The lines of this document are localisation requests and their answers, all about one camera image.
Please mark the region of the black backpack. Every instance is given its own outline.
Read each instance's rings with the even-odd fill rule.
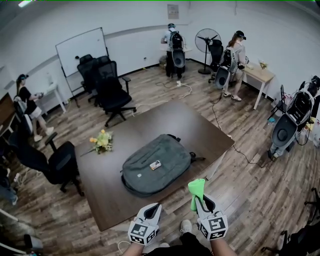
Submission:
[[[180,175],[196,160],[204,160],[189,153],[180,138],[162,134],[132,154],[122,166],[121,180],[131,193],[139,197],[156,194]]]

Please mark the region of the brown table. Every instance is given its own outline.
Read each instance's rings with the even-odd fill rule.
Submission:
[[[196,175],[221,157],[234,141],[199,113],[178,100],[172,100],[136,117],[129,118],[113,131],[112,152],[91,152],[89,139],[75,147],[76,160],[85,195],[100,231],[136,215],[145,205],[159,202],[192,181]],[[181,138],[190,152],[206,160],[198,161],[163,191],[145,198],[129,193],[121,181],[125,160],[160,134]]]

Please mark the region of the white wall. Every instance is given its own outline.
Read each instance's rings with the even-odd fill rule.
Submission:
[[[205,54],[194,43],[199,30],[216,30],[224,47],[234,32],[241,30],[247,37],[244,45],[250,61],[267,62],[268,69],[276,75],[270,84],[271,97],[281,84],[287,93],[292,93],[310,75],[320,76],[318,20],[286,2],[237,1],[236,9],[235,6],[235,1],[191,2],[188,41],[195,49],[190,53],[192,59],[205,60]],[[260,88],[254,80],[248,83]]]
[[[167,4],[179,5],[178,20],[168,20]],[[45,74],[50,70],[66,98],[71,93],[55,58],[56,44],[102,27],[110,58],[117,62],[121,75],[157,64],[164,54],[159,50],[160,38],[167,24],[174,22],[182,32],[189,22],[187,1],[70,1],[32,5],[0,32],[5,63],[15,77],[32,71],[27,80],[32,92],[47,86]],[[77,74],[68,81],[72,84],[80,80]]]

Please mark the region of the office chair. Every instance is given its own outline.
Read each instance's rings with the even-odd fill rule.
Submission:
[[[42,152],[29,145],[26,134],[28,134],[26,127],[19,125],[18,131],[14,131],[8,140],[12,151],[16,154],[20,163],[42,172],[51,184],[62,184],[60,190],[64,193],[66,192],[66,185],[69,182],[73,182],[78,193],[83,197],[84,193],[81,191],[76,178],[79,173],[75,146],[67,141],[59,148],[56,148],[53,139],[58,134],[54,132],[45,141],[45,145],[50,144],[53,149],[53,154],[47,161],[46,156]]]
[[[95,58],[92,58],[90,54],[87,54],[80,58],[80,63],[77,66],[78,71],[80,72],[83,81],[81,82],[84,89],[91,94],[92,96],[88,99],[90,103],[92,99],[95,99],[97,96],[97,91],[95,89],[95,83],[92,80],[92,67]]]
[[[210,84],[211,81],[215,80],[216,73],[220,65],[221,56],[224,53],[224,47],[222,45],[222,42],[220,40],[213,39],[212,44],[209,45],[209,51],[211,53],[211,59],[212,59],[210,68],[213,71],[211,78],[208,80],[208,83]]]
[[[105,126],[108,127],[108,123],[116,115],[119,115],[123,120],[126,120],[122,111],[137,111],[135,107],[124,107],[132,100],[129,95],[130,78],[125,76],[122,77],[126,87],[126,91],[124,91],[117,74],[117,63],[108,60],[106,56],[97,58],[94,61],[93,68],[98,103],[106,114],[111,112],[111,116],[106,121]]]
[[[282,114],[286,113],[287,111],[287,105],[285,103],[285,90],[284,85],[281,84],[280,87],[280,93],[281,93],[281,100],[278,101],[277,105],[271,110],[271,115],[269,116],[268,120],[278,111],[280,110]]]
[[[311,189],[311,191],[314,191],[314,194],[315,194],[315,202],[309,202],[309,201],[305,201],[305,202],[304,202],[304,205],[305,205],[305,206],[306,206],[306,205],[313,205],[313,206],[315,206],[315,211],[314,211],[313,217],[312,217],[311,220],[309,220],[309,221],[307,222],[308,224],[310,224],[311,222],[314,221],[315,216],[317,215],[317,213],[320,213],[320,198],[319,198],[318,191],[317,191],[317,189],[316,189],[315,187],[313,187],[313,188]]]

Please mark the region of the shorts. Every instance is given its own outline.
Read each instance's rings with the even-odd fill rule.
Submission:
[[[40,107],[36,107],[35,110],[29,115],[31,119],[36,119],[41,116],[41,109]]]

